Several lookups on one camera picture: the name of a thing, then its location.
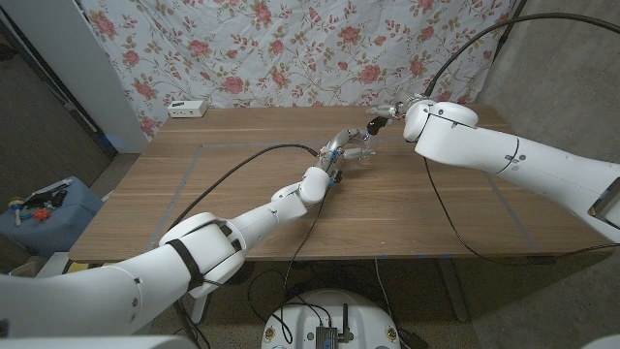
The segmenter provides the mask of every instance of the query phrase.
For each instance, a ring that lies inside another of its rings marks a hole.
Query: robotic arm
[[[301,182],[276,192],[271,202],[234,219],[192,216],[160,240],[160,247],[112,266],[49,278],[0,275],[0,333],[7,337],[123,335],[142,328],[189,292],[201,298],[226,282],[248,251],[279,227],[320,202],[339,180],[337,160],[372,150],[370,136],[344,130],[322,150]]]
[[[620,165],[477,127],[478,116],[472,110],[420,95],[401,92],[395,106],[372,112],[384,118],[404,117],[403,137],[417,143],[418,154],[495,174],[548,198],[620,242]]]

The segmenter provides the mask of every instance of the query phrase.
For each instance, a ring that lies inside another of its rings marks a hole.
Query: floral backdrop
[[[378,105],[423,92],[511,0],[81,0],[151,139],[173,100],[211,108]],[[434,97],[474,100],[499,33],[459,57]]]

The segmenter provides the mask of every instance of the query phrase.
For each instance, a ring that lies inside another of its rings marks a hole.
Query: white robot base
[[[331,316],[331,327],[325,311],[314,307],[323,322],[321,326],[319,316],[310,306],[304,305],[304,301],[323,307]],[[280,317],[278,308],[264,326],[263,349],[400,348],[398,333],[389,315],[358,294],[336,289],[314,290],[287,303],[294,304],[284,306],[282,319],[291,330],[293,343],[287,343],[282,325],[275,318]]]

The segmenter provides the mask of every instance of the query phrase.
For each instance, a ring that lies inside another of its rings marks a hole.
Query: wooden table
[[[471,105],[480,127],[510,132],[489,106]],[[157,246],[172,220],[230,168],[276,143],[319,149],[338,131],[364,129],[363,107],[211,110],[170,119],[69,256],[84,263],[121,261]],[[380,131],[368,162],[340,163],[343,179],[328,192],[315,231],[297,258],[361,259],[473,256],[454,235],[402,122]],[[301,180],[314,159],[305,150],[272,150],[224,181],[190,214],[234,218]],[[482,254],[558,254],[607,242],[555,204],[480,171],[430,162],[459,233]],[[248,258],[288,260],[317,208],[274,232]]]

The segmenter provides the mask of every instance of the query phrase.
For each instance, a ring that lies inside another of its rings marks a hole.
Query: white power strip
[[[201,117],[206,111],[206,101],[172,101],[168,106],[170,117]]]

